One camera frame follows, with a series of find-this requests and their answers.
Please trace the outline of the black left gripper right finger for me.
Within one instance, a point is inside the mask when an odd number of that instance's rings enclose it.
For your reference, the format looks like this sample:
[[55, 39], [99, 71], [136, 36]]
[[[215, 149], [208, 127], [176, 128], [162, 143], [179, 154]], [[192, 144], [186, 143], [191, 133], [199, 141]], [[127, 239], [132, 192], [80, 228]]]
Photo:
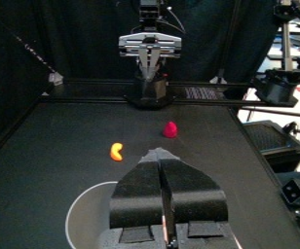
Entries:
[[167, 150], [156, 148], [155, 156], [175, 221], [224, 222], [227, 220], [224, 191], [212, 178]]

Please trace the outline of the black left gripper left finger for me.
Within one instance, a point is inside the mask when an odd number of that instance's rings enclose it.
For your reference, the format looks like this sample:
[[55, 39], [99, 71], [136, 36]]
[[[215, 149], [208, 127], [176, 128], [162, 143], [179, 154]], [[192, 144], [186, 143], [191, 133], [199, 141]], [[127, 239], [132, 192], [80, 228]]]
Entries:
[[118, 182], [110, 200], [110, 227], [134, 228], [162, 224], [159, 156], [155, 150]]

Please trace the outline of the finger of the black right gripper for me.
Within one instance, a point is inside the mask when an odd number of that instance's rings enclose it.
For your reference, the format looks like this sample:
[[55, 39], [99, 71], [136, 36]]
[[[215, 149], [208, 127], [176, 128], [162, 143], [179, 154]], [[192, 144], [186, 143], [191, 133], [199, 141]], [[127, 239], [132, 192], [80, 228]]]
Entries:
[[160, 57], [160, 47], [154, 46], [151, 48], [151, 53], [150, 53], [150, 65], [148, 65], [148, 78], [150, 81], [154, 79], [155, 72], [156, 72], [156, 63]]
[[139, 56], [139, 68], [142, 71], [142, 75], [144, 79], [150, 79], [148, 77], [148, 52], [147, 47], [140, 46], [138, 49], [138, 56]]

